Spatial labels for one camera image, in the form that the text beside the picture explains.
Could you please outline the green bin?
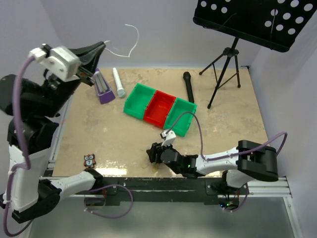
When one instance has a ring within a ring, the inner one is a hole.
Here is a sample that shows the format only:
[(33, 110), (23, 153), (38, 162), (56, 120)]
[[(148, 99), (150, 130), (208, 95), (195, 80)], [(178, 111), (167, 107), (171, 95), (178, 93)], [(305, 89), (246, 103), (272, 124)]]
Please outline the green bin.
[(142, 120), (155, 92), (154, 88), (137, 83), (126, 99), (123, 111), (130, 116)]
[[(177, 120), (177, 118), (184, 112), (196, 113), (197, 105), (188, 101), (185, 101), (181, 98), (176, 98), (164, 124), (163, 129), (169, 129)], [(184, 114), (173, 127), (173, 131), (184, 137), (191, 125), (193, 116), (189, 113)]]

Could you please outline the red bin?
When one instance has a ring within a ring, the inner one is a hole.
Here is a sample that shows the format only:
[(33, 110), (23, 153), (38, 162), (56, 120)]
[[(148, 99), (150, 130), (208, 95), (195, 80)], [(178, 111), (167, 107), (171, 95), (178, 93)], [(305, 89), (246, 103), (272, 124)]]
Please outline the red bin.
[(163, 128), (175, 100), (176, 97), (157, 90), (145, 110), (143, 120)]

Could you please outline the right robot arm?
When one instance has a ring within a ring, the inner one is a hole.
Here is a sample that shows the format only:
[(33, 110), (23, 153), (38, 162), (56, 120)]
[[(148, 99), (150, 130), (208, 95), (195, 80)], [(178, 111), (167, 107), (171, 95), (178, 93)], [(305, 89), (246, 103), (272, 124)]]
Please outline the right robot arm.
[(223, 171), (222, 182), (215, 188), (227, 195), (252, 180), (278, 181), (275, 148), (248, 140), (240, 140), (230, 150), (210, 155), (181, 155), (172, 145), (153, 143), (146, 150), (149, 161), (165, 164), (175, 174), (196, 179)]

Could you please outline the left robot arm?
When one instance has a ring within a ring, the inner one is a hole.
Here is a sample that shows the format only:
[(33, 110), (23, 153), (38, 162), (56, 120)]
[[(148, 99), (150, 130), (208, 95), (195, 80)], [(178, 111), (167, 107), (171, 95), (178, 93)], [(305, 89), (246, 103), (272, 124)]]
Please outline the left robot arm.
[(28, 54), (18, 74), (0, 81), (0, 109), (12, 116), (8, 126), (8, 186), (0, 205), (22, 224), (52, 211), (64, 198), (82, 191), (98, 194), (103, 177), (94, 169), (50, 180), (42, 178), (60, 109), (81, 83), (94, 84), (104, 42), (69, 49), (43, 44)]

